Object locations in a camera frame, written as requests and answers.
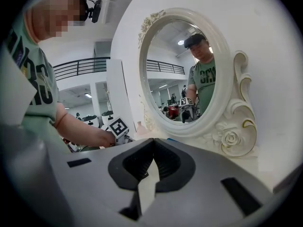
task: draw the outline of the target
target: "black rectangular hole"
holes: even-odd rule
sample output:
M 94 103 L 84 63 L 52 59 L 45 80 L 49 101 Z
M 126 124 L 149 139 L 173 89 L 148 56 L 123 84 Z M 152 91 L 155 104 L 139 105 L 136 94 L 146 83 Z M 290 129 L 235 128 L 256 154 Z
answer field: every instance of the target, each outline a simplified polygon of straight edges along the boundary
M 234 177 L 225 178 L 221 183 L 245 216 L 262 206 Z
M 69 165 L 69 167 L 74 167 L 74 166 L 80 166 L 80 165 L 86 164 L 88 162 L 91 162 L 91 160 L 88 158 L 83 158 L 80 160 L 69 161 L 69 162 L 67 162 L 67 164 Z

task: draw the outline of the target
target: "mirror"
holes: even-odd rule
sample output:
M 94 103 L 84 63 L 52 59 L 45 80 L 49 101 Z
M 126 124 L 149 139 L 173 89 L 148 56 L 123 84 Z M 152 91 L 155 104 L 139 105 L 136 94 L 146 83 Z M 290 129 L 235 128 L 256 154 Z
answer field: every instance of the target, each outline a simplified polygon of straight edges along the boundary
M 174 19 L 151 41 L 146 61 L 153 99 L 168 119 L 180 125 L 207 109 L 215 86 L 214 54 L 197 26 Z

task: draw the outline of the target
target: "man's hand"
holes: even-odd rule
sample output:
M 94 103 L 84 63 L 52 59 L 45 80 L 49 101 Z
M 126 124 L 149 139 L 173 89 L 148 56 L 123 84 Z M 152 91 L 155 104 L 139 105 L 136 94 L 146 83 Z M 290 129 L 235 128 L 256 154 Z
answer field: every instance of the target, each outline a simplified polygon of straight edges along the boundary
M 90 126 L 69 114 L 62 103 L 57 104 L 56 121 L 53 125 L 59 134 L 79 145 L 105 148 L 116 142 L 112 132 Z
M 186 97 L 189 97 L 193 101 L 193 104 L 195 104 L 197 98 L 196 92 L 197 92 L 197 87 L 195 84 L 188 85 Z

